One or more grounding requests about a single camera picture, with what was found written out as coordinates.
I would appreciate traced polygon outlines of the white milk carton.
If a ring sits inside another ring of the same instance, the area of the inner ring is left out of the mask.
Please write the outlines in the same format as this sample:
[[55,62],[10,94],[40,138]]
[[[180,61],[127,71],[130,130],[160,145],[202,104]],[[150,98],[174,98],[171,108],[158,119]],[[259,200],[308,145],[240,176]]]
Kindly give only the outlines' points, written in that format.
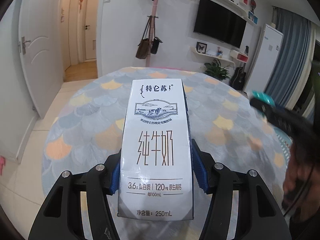
[[118,215],[140,220],[191,220],[193,188],[182,80],[134,80],[120,154]]

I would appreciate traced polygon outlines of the patterned round tablecloth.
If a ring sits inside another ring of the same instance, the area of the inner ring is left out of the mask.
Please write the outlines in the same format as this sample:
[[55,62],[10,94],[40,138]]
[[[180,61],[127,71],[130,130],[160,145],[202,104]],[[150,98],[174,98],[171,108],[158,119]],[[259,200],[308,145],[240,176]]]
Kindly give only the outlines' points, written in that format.
[[[138,67],[123,68],[89,83],[62,109],[44,148],[45,193],[50,192],[63,171],[88,172],[103,164],[109,155],[121,154],[132,82],[144,79],[181,79],[191,141],[232,171],[256,170],[276,202],[282,202],[286,164],[280,142],[247,98],[206,74]],[[211,197],[198,186],[194,171],[193,186],[193,219],[173,221],[120,217],[118,188],[107,200],[119,237],[199,239]]]

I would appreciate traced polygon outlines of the black acoustic guitar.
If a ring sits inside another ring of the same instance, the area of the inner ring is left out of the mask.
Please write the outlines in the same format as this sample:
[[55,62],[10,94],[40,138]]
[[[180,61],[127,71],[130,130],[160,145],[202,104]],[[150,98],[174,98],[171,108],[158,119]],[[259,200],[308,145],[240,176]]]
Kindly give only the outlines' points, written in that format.
[[229,85],[235,90],[242,90],[244,87],[246,77],[245,66],[246,64],[243,63],[239,67],[236,67],[234,75],[229,81]]

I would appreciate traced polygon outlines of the green potted plant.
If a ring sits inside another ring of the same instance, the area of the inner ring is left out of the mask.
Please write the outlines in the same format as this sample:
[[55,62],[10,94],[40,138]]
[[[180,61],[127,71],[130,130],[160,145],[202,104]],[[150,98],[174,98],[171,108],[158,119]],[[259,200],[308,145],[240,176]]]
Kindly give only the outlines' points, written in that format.
[[219,81],[230,79],[227,67],[222,67],[218,59],[213,59],[211,63],[204,64],[204,74],[213,77]]

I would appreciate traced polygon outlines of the blue curtain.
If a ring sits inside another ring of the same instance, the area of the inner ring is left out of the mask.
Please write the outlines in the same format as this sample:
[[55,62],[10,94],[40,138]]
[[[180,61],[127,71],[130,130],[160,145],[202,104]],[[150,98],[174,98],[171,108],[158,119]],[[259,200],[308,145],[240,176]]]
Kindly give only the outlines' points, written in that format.
[[273,9],[272,22],[284,36],[265,93],[272,97],[276,104],[292,110],[311,71],[317,25],[294,12],[278,7]]

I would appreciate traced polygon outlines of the framed butterfly picture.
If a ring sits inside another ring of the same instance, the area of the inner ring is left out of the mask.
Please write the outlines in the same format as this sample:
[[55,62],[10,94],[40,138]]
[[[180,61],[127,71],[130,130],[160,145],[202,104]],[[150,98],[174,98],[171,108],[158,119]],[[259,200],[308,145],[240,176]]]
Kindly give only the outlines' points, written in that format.
[[196,43],[196,51],[201,54],[205,54],[207,50],[207,44],[202,42]]

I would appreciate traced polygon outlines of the white open door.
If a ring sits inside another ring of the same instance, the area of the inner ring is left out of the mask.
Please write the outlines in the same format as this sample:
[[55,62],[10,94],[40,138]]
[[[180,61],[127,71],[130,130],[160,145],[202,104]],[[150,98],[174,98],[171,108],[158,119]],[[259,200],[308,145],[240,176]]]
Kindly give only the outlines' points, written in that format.
[[22,0],[18,23],[24,78],[40,118],[63,83],[60,40],[61,0]]

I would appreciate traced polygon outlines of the brown hanging handbag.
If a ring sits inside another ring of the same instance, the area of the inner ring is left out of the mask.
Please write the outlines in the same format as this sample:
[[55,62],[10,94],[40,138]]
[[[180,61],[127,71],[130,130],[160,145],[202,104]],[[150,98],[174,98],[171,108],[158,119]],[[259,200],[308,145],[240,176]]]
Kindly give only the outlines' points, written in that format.
[[142,36],[142,39],[138,45],[138,49],[136,52],[136,58],[137,59],[146,59],[147,55],[148,55],[148,51],[149,51],[149,29],[151,26],[151,20],[152,20],[152,16],[148,17],[148,21],[147,24],[145,26],[144,29],[144,33]]

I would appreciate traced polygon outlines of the black small hanging bag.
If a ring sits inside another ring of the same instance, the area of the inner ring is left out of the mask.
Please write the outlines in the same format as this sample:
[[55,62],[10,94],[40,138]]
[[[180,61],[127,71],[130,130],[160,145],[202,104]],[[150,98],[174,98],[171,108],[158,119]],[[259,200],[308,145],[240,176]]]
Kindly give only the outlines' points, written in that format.
[[153,41],[152,41],[150,53],[155,55],[155,54],[157,54],[159,45],[161,43],[163,43],[163,41],[156,36],[156,25],[155,25],[155,22],[153,22],[153,35],[154,35],[154,38],[153,38]]

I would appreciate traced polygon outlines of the wooden inner door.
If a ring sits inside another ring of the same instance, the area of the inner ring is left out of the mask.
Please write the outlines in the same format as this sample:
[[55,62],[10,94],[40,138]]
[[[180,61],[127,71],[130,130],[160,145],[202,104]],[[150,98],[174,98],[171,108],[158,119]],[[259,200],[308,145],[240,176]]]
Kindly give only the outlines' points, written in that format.
[[96,59],[97,12],[99,0],[87,0],[85,14],[86,60]]

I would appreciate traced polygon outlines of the pink coat stand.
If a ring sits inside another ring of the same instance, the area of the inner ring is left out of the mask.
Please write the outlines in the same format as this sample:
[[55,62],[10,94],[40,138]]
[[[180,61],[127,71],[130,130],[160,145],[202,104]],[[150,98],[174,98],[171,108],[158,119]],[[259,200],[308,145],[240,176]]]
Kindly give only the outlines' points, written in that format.
[[155,18],[156,18],[156,12],[157,12],[157,4],[158,0],[153,1],[152,5],[152,11],[151,11],[151,23],[150,23],[150,30],[149,30],[149,47],[148,47],[148,54],[146,57],[145,66],[150,66],[150,60],[151,60],[151,48],[152,48],[152,42],[153,42],[153,35],[154,35],[154,26],[155,26]]

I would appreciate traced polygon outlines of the white wall shelf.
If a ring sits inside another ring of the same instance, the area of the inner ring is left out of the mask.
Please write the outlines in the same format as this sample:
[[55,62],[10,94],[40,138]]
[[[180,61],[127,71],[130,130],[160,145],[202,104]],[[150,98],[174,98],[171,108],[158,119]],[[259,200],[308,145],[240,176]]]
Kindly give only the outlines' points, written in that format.
[[217,59],[217,60],[220,60],[220,61],[224,61],[224,62],[228,62],[229,64],[232,64],[232,65],[235,65],[235,62],[233,62],[232,60],[229,60],[227,58],[224,58],[224,57],[218,57],[218,56],[214,56],[214,55],[211,55],[211,54],[206,54],[206,53],[199,53],[195,47],[190,47],[191,51],[195,54],[195,55],[199,55],[199,56],[202,56],[202,57],[210,57],[212,59]]

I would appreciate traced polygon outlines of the black wall television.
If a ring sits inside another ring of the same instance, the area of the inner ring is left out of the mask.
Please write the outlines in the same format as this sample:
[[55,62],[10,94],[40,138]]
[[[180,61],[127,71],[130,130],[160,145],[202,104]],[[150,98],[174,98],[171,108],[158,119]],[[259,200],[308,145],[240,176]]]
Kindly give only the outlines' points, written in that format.
[[211,0],[200,0],[194,32],[240,48],[246,20]]

